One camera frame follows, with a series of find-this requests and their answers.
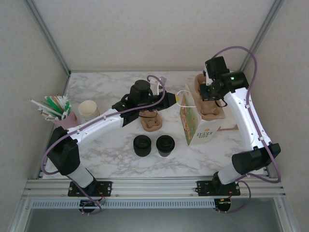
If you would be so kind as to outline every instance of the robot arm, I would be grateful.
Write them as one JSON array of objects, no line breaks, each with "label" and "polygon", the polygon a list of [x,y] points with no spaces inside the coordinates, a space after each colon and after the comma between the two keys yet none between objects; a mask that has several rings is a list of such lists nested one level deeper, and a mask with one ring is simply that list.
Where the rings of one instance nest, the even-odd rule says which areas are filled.
[{"label": "robot arm", "polygon": [[[226,185],[235,182],[242,175],[271,163],[262,140],[268,145],[273,157],[276,157],[281,149],[279,144],[272,144],[271,139],[263,129],[250,96],[249,102],[246,102],[249,84],[242,71],[230,72],[226,67],[224,58],[216,57],[205,62],[203,73],[206,76],[206,83],[200,85],[202,99],[204,101],[223,100],[226,105],[229,105],[244,142],[245,152],[234,154],[232,163],[213,176],[212,185],[216,192],[220,194],[226,188]],[[252,110],[262,136],[258,135],[248,107]]]},{"label": "robot arm", "polygon": [[147,81],[138,80],[131,87],[129,94],[124,95],[119,102],[99,117],[68,130],[64,130],[62,127],[56,128],[49,142],[49,147],[59,138],[73,131],[76,131],[76,133],[57,144],[49,152],[48,158],[60,174],[74,180],[90,195],[94,191],[97,181],[80,163],[79,150],[96,138],[134,121],[139,117],[140,111],[160,111],[172,106],[177,101],[175,94],[163,91],[157,93],[157,95],[153,95]]}]

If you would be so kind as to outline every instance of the white cable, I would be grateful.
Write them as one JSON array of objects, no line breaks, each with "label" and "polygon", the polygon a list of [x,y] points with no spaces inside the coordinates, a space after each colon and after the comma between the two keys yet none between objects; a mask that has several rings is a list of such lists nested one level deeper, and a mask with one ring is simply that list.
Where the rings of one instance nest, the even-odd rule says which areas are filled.
[{"label": "white cable", "polygon": [[[178,93],[176,93],[176,95],[178,95],[179,93],[181,93],[181,92],[188,92],[188,93],[191,93],[190,91],[187,91],[187,90],[180,90],[180,91],[178,91]],[[185,108],[193,108],[193,107],[196,107],[196,106],[187,106],[187,105],[179,105],[180,107],[185,107]]]},{"label": "white cable", "polygon": [[160,85],[160,83],[158,82],[158,84],[156,85],[156,94],[157,95],[159,95],[159,93],[160,93],[159,85]]}]

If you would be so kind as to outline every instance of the brown cup carrier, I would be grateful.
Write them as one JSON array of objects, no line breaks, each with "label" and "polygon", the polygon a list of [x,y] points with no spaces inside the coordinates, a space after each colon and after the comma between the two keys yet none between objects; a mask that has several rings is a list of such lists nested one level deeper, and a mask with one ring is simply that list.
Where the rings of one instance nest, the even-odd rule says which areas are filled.
[{"label": "brown cup carrier", "polygon": [[151,117],[151,118],[144,118],[141,117],[141,125],[143,126],[144,130],[147,132],[157,131],[162,127],[162,119],[157,112],[150,112],[150,111],[143,111],[140,112],[141,116],[144,117]]},{"label": "brown cup carrier", "polygon": [[[219,108],[214,101],[203,101],[202,97],[200,96],[200,88],[199,85],[205,84],[206,83],[206,77],[204,75],[198,74],[195,77],[194,80],[194,91],[192,92],[192,97],[194,99],[194,102],[197,107],[198,113],[201,115],[203,120],[206,121],[211,121],[214,119],[220,119],[220,118],[225,118],[224,116],[224,111],[222,108]],[[238,130],[237,125],[234,128],[230,129],[221,129],[219,128],[218,131],[233,131],[233,130]]]}]

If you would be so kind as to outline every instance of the pink cup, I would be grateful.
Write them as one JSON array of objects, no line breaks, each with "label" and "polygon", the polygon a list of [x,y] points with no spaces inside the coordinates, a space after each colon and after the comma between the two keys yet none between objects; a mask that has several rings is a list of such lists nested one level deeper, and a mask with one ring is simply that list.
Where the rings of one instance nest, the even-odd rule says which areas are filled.
[{"label": "pink cup", "polygon": [[57,127],[62,127],[65,130],[69,129],[71,127],[77,127],[81,124],[80,121],[77,119],[75,113],[72,110],[71,110],[69,116],[67,116],[64,120],[53,121],[53,123]]}]

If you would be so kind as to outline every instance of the aluminum frame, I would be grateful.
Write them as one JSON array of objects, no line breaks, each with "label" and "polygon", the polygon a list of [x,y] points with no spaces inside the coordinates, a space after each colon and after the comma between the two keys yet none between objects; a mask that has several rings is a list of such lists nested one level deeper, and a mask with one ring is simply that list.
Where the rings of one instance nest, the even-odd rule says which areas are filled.
[{"label": "aluminum frame", "polygon": [[29,12],[31,13],[34,21],[37,23],[38,28],[40,29],[42,35],[46,39],[46,42],[48,43],[49,47],[51,48],[52,52],[54,53],[59,64],[61,65],[62,69],[66,73],[66,76],[69,78],[71,71],[69,70],[69,68],[68,68],[61,52],[59,51],[52,35],[50,34],[46,24],[44,23],[44,20],[42,19],[34,1],[33,0],[24,0],[24,3],[28,7]]},{"label": "aluminum frame", "polygon": [[[265,38],[272,22],[274,21],[277,13],[279,12],[284,0],[274,0],[272,6],[269,9],[266,18],[264,19],[258,33],[256,34],[253,43],[251,44],[249,50],[255,54],[259,46],[261,45],[263,39]],[[249,54],[246,55],[245,59],[243,60],[239,70],[245,71],[245,69],[249,66],[251,62],[251,56]]]},{"label": "aluminum frame", "polygon": [[31,199],[21,199],[8,232],[24,232],[32,206]]},{"label": "aluminum frame", "polygon": [[[98,181],[112,181],[109,199],[187,199],[222,198],[224,196],[199,197],[195,192],[197,181],[211,180],[212,177],[172,177],[172,178],[100,178]],[[244,178],[251,188],[252,197],[284,197],[282,183],[271,184],[254,177]],[[87,199],[68,197],[70,180],[38,179],[28,180],[22,199]],[[247,198],[248,189],[239,183],[241,195]]]},{"label": "aluminum frame", "polygon": [[[82,209],[79,199],[32,200],[32,209]],[[215,201],[203,199],[108,199],[101,201],[104,209],[196,209],[214,208]],[[97,206],[86,206],[97,209]]]},{"label": "aluminum frame", "polygon": [[274,198],[278,217],[282,226],[283,232],[298,232],[299,227],[295,223],[291,208],[286,198]]}]

